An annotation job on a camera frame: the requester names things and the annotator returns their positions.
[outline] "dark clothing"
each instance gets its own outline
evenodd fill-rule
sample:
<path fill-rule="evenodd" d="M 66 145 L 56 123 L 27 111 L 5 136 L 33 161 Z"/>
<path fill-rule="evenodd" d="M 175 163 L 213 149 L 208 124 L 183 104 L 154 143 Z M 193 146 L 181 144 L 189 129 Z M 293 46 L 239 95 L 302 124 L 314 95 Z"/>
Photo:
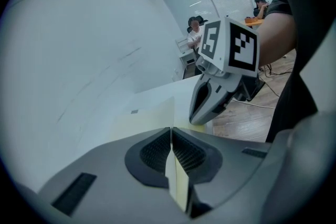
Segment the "dark clothing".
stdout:
<path fill-rule="evenodd" d="M 253 15 L 254 15 L 254 17 L 257 17 L 258 14 L 259 14 L 259 12 L 260 12 L 260 9 L 259 9 L 259 8 L 254 8 L 254 11 L 253 11 Z M 267 13 L 267 8 L 264 9 L 264 14 L 263 14 L 262 19 L 265 19 L 265 17 L 266 17 L 266 13 Z"/>
<path fill-rule="evenodd" d="M 272 142 L 279 131 L 293 128 L 300 120 L 317 111 L 299 73 L 321 44 L 335 18 L 334 8 L 322 11 L 321 0 L 273 0 L 267 15 L 271 13 L 293 15 L 297 29 L 297 56 L 275 109 L 266 142 Z"/>
<path fill-rule="evenodd" d="M 198 49 L 199 49 L 199 47 L 196 49 L 196 52 L 195 52 L 195 54 L 196 54 L 196 60 L 199 58 L 199 54 L 198 54 Z M 197 66 L 195 66 L 195 76 L 198 76 L 198 75 L 200 75 L 200 74 L 202 74 L 202 72 L 197 68 Z"/>

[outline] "white cable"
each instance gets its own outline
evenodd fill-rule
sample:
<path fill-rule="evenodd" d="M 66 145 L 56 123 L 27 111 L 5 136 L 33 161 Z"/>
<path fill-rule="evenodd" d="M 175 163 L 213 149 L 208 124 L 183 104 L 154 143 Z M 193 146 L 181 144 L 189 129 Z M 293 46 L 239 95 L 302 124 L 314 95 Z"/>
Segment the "white cable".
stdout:
<path fill-rule="evenodd" d="M 284 72 L 281 72 L 281 73 L 285 73 L 286 71 L 288 71 L 289 69 L 292 69 L 293 67 L 290 67 L 288 69 L 286 69 Z"/>
<path fill-rule="evenodd" d="M 257 106 L 259 108 L 275 109 L 275 108 L 272 108 L 271 106 L 262 106 L 262 105 L 257 105 L 257 104 L 251 104 L 251 103 L 247 103 L 247 102 L 241 102 L 241 101 L 238 101 L 238 100 L 235 100 L 235 99 L 232 99 L 232 100 L 235 101 L 235 102 L 238 102 L 238 103 L 242 103 L 242 104 L 254 105 L 254 106 Z"/>

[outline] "black sleeve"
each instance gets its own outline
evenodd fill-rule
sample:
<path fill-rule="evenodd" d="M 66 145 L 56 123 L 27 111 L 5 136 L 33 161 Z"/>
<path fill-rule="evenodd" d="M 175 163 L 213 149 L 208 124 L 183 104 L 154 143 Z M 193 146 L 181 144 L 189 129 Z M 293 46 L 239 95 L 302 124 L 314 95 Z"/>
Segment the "black sleeve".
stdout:
<path fill-rule="evenodd" d="M 255 10 L 253 11 L 253 15 L 254 15 L 254 17 L 257 17 L 258 14 L 259 14 L 259 12 L 260 12 L 260 10 L 255 9 Z"/>
<path fill-rule="evenodd" d="M 287 0 L 272 0 L 267 9 L 267 15 L 271 13 L 285 13 L 292 15 L 289 3 Z"/>

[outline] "white shirt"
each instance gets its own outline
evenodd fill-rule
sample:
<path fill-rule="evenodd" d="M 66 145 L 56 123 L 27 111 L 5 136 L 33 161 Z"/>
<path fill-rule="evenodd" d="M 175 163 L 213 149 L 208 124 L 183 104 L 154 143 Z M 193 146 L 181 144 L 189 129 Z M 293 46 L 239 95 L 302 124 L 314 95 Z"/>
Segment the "white shirt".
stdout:
<path fill-rule="evenodd" d="M 204 25 L 200 25 L 199 27 L 199 31 L 196 33 L 194 30 L 192 30 L 189 34 L 188 34 L 188 43 L 189 42 L 193 42 L 195 41 L 198 37 L 202 37 L 203 33 L 204 33 Z M 198 42 L 195 46 L 195 49 L 197 49 L 199 47 L 200 42 Z"/>

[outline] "black cable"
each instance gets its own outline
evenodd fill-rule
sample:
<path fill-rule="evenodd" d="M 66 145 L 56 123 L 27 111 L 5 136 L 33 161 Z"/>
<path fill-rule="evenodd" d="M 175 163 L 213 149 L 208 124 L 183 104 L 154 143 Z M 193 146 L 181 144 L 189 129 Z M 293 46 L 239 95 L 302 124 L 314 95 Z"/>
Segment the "black cable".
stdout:
<path fill-rule="evenodd" d="M 272 65 L 271 64 L 269 64 L 269 65 L 266 65 L 267 67 L 268 67 L 268 69 L 269 69 L 269 73 L 268 73 L 268 75 L 267 75 L 267 73 L 266 73 L 266 68 L 265 68 L 265 66 L 264 66 L 264 72 L 265 72 L 265 76 L 267 77 L 267 78 L 272 78 L 272 77 L 275 77 L 275 76 L 280 76 L 280 75 L 283 75 L 283 74 L 290 74 L 290 73 L 292 73 L 291 71 L 286 71 L 286 72 L 283 72 L 283 73 L 274 73 L 274 72 L 272 72 Z"/>
<path fill-rule="evenodd" d="M 271 89 L 271 91 L 277 96 L 277 97 L 280 97 L 271 87 L 270 87 L 270 85 L 268 85 L 268 83 L 265 81 L 265 80 L 263 80 L 262 78 L 260 78 L 267 86 L 268 86 L 268 88 L 270 88 Z"/>

